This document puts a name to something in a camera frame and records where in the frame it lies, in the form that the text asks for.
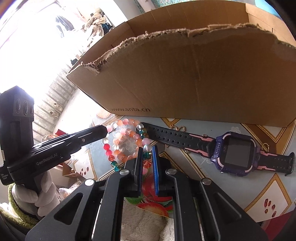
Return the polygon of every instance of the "watch face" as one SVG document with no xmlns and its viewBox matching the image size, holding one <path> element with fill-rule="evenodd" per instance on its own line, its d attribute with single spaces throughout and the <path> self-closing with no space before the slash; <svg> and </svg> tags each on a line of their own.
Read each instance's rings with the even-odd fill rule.
<svg viewBox="0 0 296 241">
<path fill-rule="evenodd" d="M 229 167 L 248 170 L 254 158 L 254 143 L 251 140 L 227 136 L 224 140 L 220 162 Z"/>
</svg>

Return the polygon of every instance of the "watch screen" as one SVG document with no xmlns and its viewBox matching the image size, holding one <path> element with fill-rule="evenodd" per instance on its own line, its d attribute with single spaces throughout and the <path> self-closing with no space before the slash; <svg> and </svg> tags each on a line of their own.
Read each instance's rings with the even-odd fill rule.
<svg viewBox="0 0 296 241">
<path fill-rule="evenodd" d="M 247 167 L 250 157 L 251 143 L 249 141 L 230 138 L 226 152 L 225 163 Z"/>
</svg>

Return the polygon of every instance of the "beaded bracelet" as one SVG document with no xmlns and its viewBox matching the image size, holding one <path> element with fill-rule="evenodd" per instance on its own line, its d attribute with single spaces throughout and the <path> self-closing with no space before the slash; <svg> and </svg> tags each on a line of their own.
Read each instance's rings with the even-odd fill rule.
<svg viewBox="0 0 296 241">
<path fill-rule="evenodd" d="M 109 133 L 116 130 L 118 126 L 123 125 L 131 125 L 139 131 L 140 134 L 137 134 L 132 129 L 128 128 L 121 128 L 120 132 L 116 133 L 115 138 L 113 139 L 113 151 L 110 149 L 111 146 L 109 144 L 108 136 Z M 152 146 L 150 145 L 151 140 L 148 138 L 147 130 L 144 128 L 143 124 L 140 123 L 138 120 L 134 119 L 124 119 L 124 120 L 118 120 L 116 122 L 113 122 L 111 125 L 106 126 L 108 134 L 105 138 L 102 139 L 103 141 L 103 148 L 106 151 L 105 154 L 108 156 L 108 160 L 111 162 L 111 166 L 114 168 L 114 171 L 118 172 L 120 170 L 120 167 L 118 166 L 117 161 L 115 161 L 115 156 L 122 161 L 123 163 L 127 162 L 130 159 L 136 158 L 138 155 L 138 149 L 139 147 L 143 147 L 143 167 L 148 169 L 151 167 L 152 161 Z M 122 136 L 125 135 L 126 137 L 133 138 L 135 140 L 135 143 L 137 145 L 136 151 L 129 156 L 126 156 L 124 153 L 122 153 L 119 150 L 119 143 L 122 138 Z"/>
</svg>

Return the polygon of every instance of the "smartwatch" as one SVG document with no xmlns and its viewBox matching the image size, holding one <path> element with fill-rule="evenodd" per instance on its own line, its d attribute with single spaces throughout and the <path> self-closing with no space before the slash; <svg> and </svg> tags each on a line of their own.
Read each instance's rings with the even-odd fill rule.
<svg viewBox="0 0 296 241">
<path fill-rule="evenodd" d="M 196 135 L 142 122 L 149 139 L 208 157 L 220 172 L 246 176 L 253 170 L 291 174 L 294 152 L 278 155 L 261 150 L 251 136 L 226 132 L 217 138 Z"/>
</svg>

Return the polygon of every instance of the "bead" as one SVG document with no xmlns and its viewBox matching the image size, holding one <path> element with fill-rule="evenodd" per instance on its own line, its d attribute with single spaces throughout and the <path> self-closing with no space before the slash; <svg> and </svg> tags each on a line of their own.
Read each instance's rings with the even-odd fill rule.
<svg viewBox="0 0 296 241">
<path fill-rule="evenodd" d="M 127 128 L 126 129 L 126 135 L 128 136 L 130 134 L 130 132 L 131 132 L 131 129 Z"/>
<path fill-rule="evenodd" d="M 133 125 L 133 119 L 129 119 L 129 120 L 128 120 L 128 124 L 129 124 L 130 126 L 132 126 L 132 125 Z"/>
<path fill-rule="evenodd" d="M 138 124 L 140 124 L 140 121 L 139 120 L 134 120 L 133 121 L 133 126 L 134 127 L 137 127 Z"/>
<path fill-rule="evenodd" d="M 139 138 L 140 138 L 140 135 L 139 135 L 139 134 L 137 134 L 137 133 L 134 134 L 134 136 L 133 136 L 133 139 L 134 139 L 134 140 L 137 140 L 137 139 L 139 139 Z"/>
<path fill-rule="evenodd" d="M 144 132 L 143 134 L 140 135 L 140 137 L 141 139 L 148 138 L 148 134 Z"/>
<path fill-rule="evenodd" d="M 120 153 L 119 150 L 115 150 L 115 151 L 113 152 L 113 154 L 114 154 L 115 156 L 117 156 L 119 153 Z"/>
<path fill-rule="evenodd" d="M 139 130 L 139 133 L 140 134 L 147 133 L 147 129 L 143 127 L 141 130 Z"/>
<path fill-rule="evenodd" d="M 148 151 L 148 152 L 152 151 L 152 146 L 150 144 L 144 145 L 143 151 Z"/>
<path fill-rule="evenodd" d="M 110 149 L 110 145 L 106 143 L 106 144 L 104 144 L 103 148 L 104 148 L 104 150 L 109 150 Z"/>
<path fill-rule="evenodd" d="M 128 119 L 125 118 L 122 122 L 123 122 L 124 125 L 127 125 L 128 124 Z"/>
<path fill-rule="evenodd" d="M 145 161 L 143 161 L 143 167 L 144 168 L 150 168 L 151 167 L 151 165 L 152 165 L 152 163 L 151 163 L 151 161 L 149 161 L 149 160 L 145 160 Z"/>
<path fill-rule="evenodd" d="M 118 140 L 117 138 L 114 138 L 114 139 L 113 139 L 113 144 L 118 145 L 119 142 L 120 142 L 120 140 Z"/>
<path fill-rule="evenodd" d="M 124 156 L 121 160 L 122 160 L 123 163 L 125 163 L 125 162 L 128 161 L 128 157 L 127 156 Z"/>
<path fill-rule="evenodd" d="M 150 139 L 148 139 L 148 138 L 144 138 L 143 140 L 142 140 L 142 145 L 144 146 L 144 145 L 147 145 L 147 144 L 150 144 L 151 143 L 151 140 Z"/>
<path fill-rule="evenodd" d="M 110 155 L 112 155 L 112 151 L 109 149 L 106 151 L 106 156 L 110 156 Z"/>
<path fill-rule="evenodd" d="M 133 157 L 134 157 L 134 158 L 138 157 L 138 151 L 135 151 L 135 152 L 133 153 Z"/>
<path fill-rule="evenodd" d="M 136 140 L 136 145 L 137 146 L 142 146 L 142 139 L 141 138 Z"/>
<path fill-rule="evenodd" d="M 124 154 L 120 152 L 120 153 L 117 155 L 117 158 L 121 161 L 121 158 L 123 158 L 123 156 L 124 156 Z"/>
<path fill-rule="evenodd" d="M 109 140 L 108 140 L 107 137 L 105 137 L 105 138 L 102 139 L 102 142 L 103 142 L 103 144 L 108 144 L 109 143 Z"/>
<path fill-rule="evenodd" d="M 120 134 L 125 135 L 126 134 L 126 129 L 125 128 L 121 128 L 120 129 Z"/>
<path fill-rule="evenodd" d="M 151 157 L 152 157 L 152 152 L 151 151 L 144 151 L 143 152 L 144 160 L 150 159 Z"/>
<path fill-rule="evenodd" d="M 120 167 L 119 166 L 114 167 L 114 171 L 116 172 L 120 171 Z"/>
<path fill-rule="evenodd" d="M 118 127 L 118 125 L 116 122 L 112 122 L 111 127 L 115 130 Z"/>
<path fill-rule="evenodd" d="M 111 125 L 107 125 L 107 126 L 106 126 L 106 128 L 107 128 L 107 131 L 108 131 L 108 132 L 111 132 L 111 131 L 113 131 L 113 128 L 112 128 L 112 126 L 111 126 Z"/>
<path fill-rule="evenodd" d="M 120 146 L 120 147 L 119 147 L 119 150 L 120 150 L 120 152 L 124 152 L 124 151 L 125 151 L 124 146 Z"/>
<path fill-rule="evenodd" d="M 112 167 L 116 167 L 116 166 L 117 166 L 117 161 L 112 161 L 112 162 L 111 162 L 111 166 L 112 166 Z"/>
<path fill-rule="evenodd" d="M 137 130 L 141 130 L 142 128 L 144 128 L 144 125 L 142 123 L 137 124 Z"/>
<path fill-rule="evenodd" d="M 113 150 L 119 150 L 119 145 L 114 144 L 114 145 L 112 146 L 112 149 L 113 149 Z"/>
<path fill-rule="evenodd" d="M 148 169 L 143 168 L 142 174 L 143 174 L 143 175 L 146 175 L 147 173 L 148 173 Z"/>
<path fill-rule="evenodd" d="M 116 134 L 115 134 L 115 137 L 117 138 L 117 139 L 121 139 L 122 138 L 122 134 L 121 133 L 119 133 L 119 132 L 117 132 Z"/>
<path fill-rule="evenodd" d="M 118 121 L 117 121 L 117 125 L 118 125 L 118 126 L 122 126 L 122 125 L 123 125 L 122 120 L 118 120 Z"/>
<path fill-rule="evenodd" d="M 115 160 L 115 156 L 113 156 L 113 155 L 108 156 L 108 160 L 109 161 L 114 161 Z"/>
<path fill-rule="evenodd" d="M 131 131 L 130 134 L 128 135 L 129 137 L 133 137 L 136 134 L 135 131 Z"/>
</svg>

